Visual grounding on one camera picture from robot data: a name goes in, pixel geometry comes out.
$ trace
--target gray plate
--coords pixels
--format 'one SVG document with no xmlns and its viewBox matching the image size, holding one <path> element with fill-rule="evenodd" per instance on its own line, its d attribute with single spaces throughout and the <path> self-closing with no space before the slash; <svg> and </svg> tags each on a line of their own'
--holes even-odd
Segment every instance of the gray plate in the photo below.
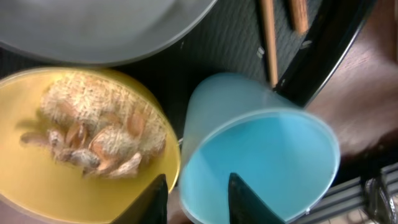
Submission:
<svg viewBox="0 0 398 224">
<path fill-rule="evenodd" d="M 0 42 L 68 63 L 140 60 L 176 42 L 216 0 L 0 0 Z"/>
</svg>

